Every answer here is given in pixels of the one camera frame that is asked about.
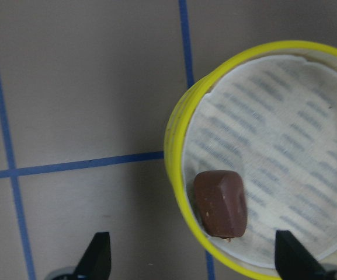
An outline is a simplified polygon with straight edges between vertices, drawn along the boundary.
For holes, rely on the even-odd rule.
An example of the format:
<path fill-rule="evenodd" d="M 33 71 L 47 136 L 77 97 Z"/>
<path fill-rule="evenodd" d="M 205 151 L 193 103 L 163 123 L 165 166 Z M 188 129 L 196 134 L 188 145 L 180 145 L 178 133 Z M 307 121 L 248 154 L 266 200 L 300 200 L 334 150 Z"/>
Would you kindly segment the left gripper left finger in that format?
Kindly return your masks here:
<path fill-rule="evenodd" d="M 109 279 L 109 232 L 98 232 L 94 235 L 80 262 L 74 270 L 73 277 L 74 279 Z"/>

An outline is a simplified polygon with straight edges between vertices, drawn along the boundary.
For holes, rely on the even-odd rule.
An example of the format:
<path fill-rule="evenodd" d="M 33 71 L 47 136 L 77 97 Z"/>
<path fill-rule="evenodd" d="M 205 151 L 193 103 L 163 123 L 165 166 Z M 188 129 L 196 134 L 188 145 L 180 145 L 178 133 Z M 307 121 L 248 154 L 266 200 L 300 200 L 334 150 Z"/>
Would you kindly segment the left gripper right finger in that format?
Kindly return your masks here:
<path fill-rule="evenodd" d="M 277 230 L 275 267 L 281 279 L 325 279 L 326 270 L 288 230 Z"/>

